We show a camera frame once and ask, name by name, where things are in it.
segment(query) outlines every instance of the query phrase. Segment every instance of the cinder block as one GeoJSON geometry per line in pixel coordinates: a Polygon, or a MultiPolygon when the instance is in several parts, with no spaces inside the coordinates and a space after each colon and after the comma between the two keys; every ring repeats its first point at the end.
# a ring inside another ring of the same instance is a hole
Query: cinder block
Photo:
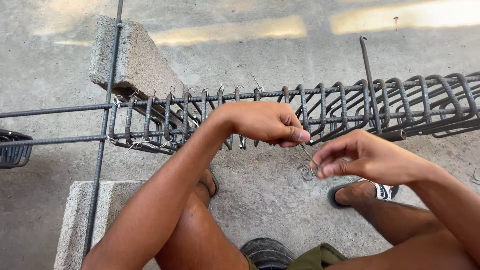
{"type": "MultiPolygon", "coordinates": [[[[185,90],[183,82],[170,68],[143,26],[129,19],[123,19],[121,24],[113,93],[128,99],[138,89],[140,93],[137,96],[142,100],[155,92],[160,99],[164,99],[173,86],[176,96],[181,97],[185,90]]],[[[114,26],[115,19],[98,16],[90,59],[90,81],[105,90],[111,66],[114,26]]]]}
{"type": "MultiPolygon", "coordinates": [[[[123,205],[144,184],[144,181],[100,182],[92,245],[98,243],[123,205]]],[[[93,182],[73,182],[67,198],[54,270],[79,270],[87,227],[88,209],[93,182]]],[[[144,269],[160,269],[154,260],[144,269]]]]}

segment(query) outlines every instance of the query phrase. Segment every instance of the nike logo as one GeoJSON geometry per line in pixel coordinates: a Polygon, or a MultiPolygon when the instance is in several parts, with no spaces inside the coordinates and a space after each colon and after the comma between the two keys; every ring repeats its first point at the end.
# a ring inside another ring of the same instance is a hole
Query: nike logo
{"type": "Polygon", "coordinates": [[[380,197],[384,200],[387,200],[388,194],[387,194],[387,190],[385,189],[385,186],[382,184],[379,184],[379,186],[380,186],[380,197]]]}

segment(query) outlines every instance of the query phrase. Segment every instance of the black bucket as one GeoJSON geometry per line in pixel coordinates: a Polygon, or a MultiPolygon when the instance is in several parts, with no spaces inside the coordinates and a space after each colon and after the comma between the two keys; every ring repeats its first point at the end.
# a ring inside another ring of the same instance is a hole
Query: black bucket
{"type": "Polygon", "coordinates": [[[246,242],[240,252],[250,257],[259,270],[285,270],[295,259],[288,247],[267,237],[246,242]]]}

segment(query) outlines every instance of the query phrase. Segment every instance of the shorts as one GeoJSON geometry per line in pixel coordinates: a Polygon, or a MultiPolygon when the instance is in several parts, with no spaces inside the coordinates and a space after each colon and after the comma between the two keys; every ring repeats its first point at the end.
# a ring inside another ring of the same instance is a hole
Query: shorts
{"type": "MultiPolygon", "coordinates": [[[[249,270],[258,270],[252,260],[247,255],[245,257],[250,265],[249,270]]],[[[296,258],[287,270],[323,270],[327,266],[346,259],[347,257],[343,256],[331,245],[322,243],[296,258]]]]}

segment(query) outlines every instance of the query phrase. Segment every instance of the left hand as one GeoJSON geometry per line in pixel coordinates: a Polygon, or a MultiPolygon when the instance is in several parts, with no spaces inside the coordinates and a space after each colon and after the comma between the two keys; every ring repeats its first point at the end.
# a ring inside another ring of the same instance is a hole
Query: left hand
{"type": "Polygon", "coordinates": [[[273,101],[240,101],[224,104],[212,112],[232,124],[233,133],[281,147],[294,147],[308,142],[310,134],[303,130],[293,109],[273,101]]]}

